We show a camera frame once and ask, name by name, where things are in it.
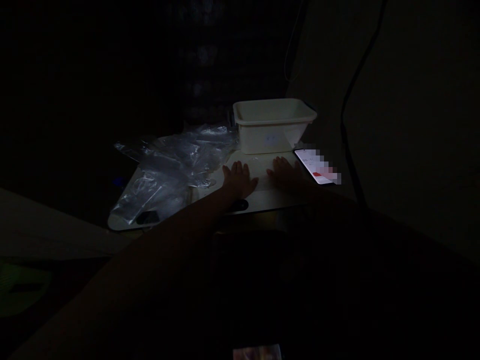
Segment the forearm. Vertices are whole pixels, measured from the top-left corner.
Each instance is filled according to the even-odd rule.
[[[289,183],[285,188],[287,188],[289,192],[318,207],[320,210],[334,210],[337,214],[340,212],[342,216],[358,210],[358,205],[355,201],[307,179]]]
[[[233,188],[224,186],[132,242],[12,359],[80,359],[95,351],[92,346],[127,310],[167,289],[196,242],[238,198]]]

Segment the white table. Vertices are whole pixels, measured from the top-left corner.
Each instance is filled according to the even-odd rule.
[[[266,169],[273,168],[272,161],[277,156],[286,158],[290,162],[290,164],[293,164],[297,159],[292,151],[276,152],[276,153],[268,153],[268,154],[252,154],[252,155],[246,155],[241,151],[235,151],[234,153],[231,154],[226,165],[229,168],[231,168],[232,164],[236,161],[241,161],[242,164],[247,163],[250,169],[250,177],[251,178],[258,177],[258,185],[255,191],[245,199],[248,203],[248,207],[245,210],[230,212],[228,213],[229,215],[263,212],[263,211],[287,208],[287,207],[301,205],[305,203],[305,201],[295,196],[292,196],[290,194],[287,194],[283,191],[280,191],[274,188],[270,183]],[[130,179],[130,183],[135,181],[141,175],[141,173],[142,173],[141,170],[137,168],[135,173]],[[215,180],[216,184],[206,189],[196,188],[196,187],[190,188],[191,203],[207,196],[208,194],[214,192],[215,190],[219,189],[222,186],[224,181],[224,175],[223,175],[221,166],[219,169],[217,169],[211,174],[210,179]],[[138,229],[138,228],[151,227],[154,225],[156,224],[148,223],[148,224],[140,225],[140,224],[137,224],[136,222],[134,222],[131,225],[128,225],[124,220],[122,220],[118,216],[110,215],[108,217],[108,227],[112,230],[118,230],[118,231],[132,230],[132,229]]]

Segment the plastic wrap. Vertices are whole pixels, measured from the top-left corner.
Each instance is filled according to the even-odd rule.
[[[141,170],[111,211],[131,225],[144,211],[155,210],[163,221],[188,204],[188,187],[214,185],[209,174],[239,148],[239,139],[234,128],[204,124],[181,134],[144,136],[114,146],[138,161]]]

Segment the person's right hand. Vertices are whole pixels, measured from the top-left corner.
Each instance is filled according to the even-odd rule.
[[[293,167],[283,156],[274,158],[273,170],[267,169],[266,173],[276,186],[285,191],[294,191],[299,183],[304,181],[300,163],[295,161]]]

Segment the phone screen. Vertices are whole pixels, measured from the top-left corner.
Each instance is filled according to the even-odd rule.
[[[339,183],[339,174],[333,172],[333,167],[329,166],[328,161],[324,161],[323,156],[317,155],[317,150],[298,149],[294,153],[317,184],[333,185]]]

